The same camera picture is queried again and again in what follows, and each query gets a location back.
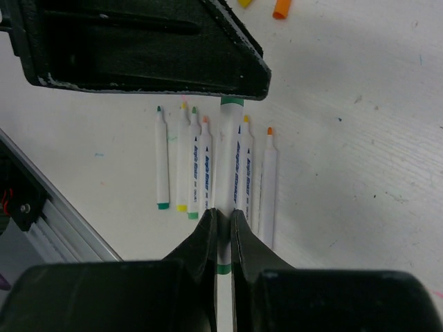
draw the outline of marker cap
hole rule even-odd
[[[291,0],[277,0],[272,17],[274,19],[286,19],[288,17],[289,7],[291,7]]]
[[[169,209],[169,203],[157,203],[159,210],[167,210]]]
[[[188,219],[198,219],[199,213],[198,212],[189,212],[188,213]]]

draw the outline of green marker cap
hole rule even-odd
[[[159,210],[167,210],[169,209],[169,203],[157,203]]]
[[[240,106],[244,106],[244,100],[239,98],[231,98],[231,97],[221,97],[221,105],[225,104],[237,104]]]
[[[198,212],[189,212],[188,213],[188,219],[198,219],[199,213]]]

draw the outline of white marker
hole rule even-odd
[[[157,165],[157,206],[169,209],[168,128],[161,107],[157,107],[155,122],[155,156]]]
[[[249,133],[249,118],[244,116],[240,140],[240,180],[237,208],[243,211],[250,227],[252,226],[253,144],[254,137]]]
[[[192,108],[191,124],[189,126],[189,187],[188,187],[188,218],[199,218],[199,137],[200,125],[197,109]]]
[[[266,149],[262,166],[262,186],[260,195],[260,216],[258,222],[258,238],[268,248],[273,248],[275,189],[277,182],[277,150],[273,146],[272,128],[268,128]]]
[[[177,128],[177,211],[188,209],[188,165],[189,165],[189,120],[184,102],[180,108],[180,120]]]
[[[200,216],[211,208],[211,194],[213,190],[213,137],[209,133],[208,118],[203,117],[201,123],[201,135],[200,135],[200,188],[199,188],[199,201],[200,201]]]
[[[230,272],[230,223],[235,209],[234,178],[238,126],[243,120],[243,99],[222,97],[214,155],[213,206],[225,218],[217,223],[217,274]]]

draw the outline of orange object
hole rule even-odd
[[[291,7],[291,0],[277,0],[272,17],[274,19],[286,19],[289,7]]]

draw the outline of table surface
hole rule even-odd
[[[286,21],[273,1],[229,3],[273,72],[245,113],[256,165],[276,132],[275,251],[302,268],[411,272],[443,312],[443,2],[297,0]],[[123,259],[159,259],[194,230],[155,200],[155,110],[169,124],[174,202],[179,96],[33,87],[6,34],[0,49],[1,128]],[[188,103],[215,132],[219,98]]]

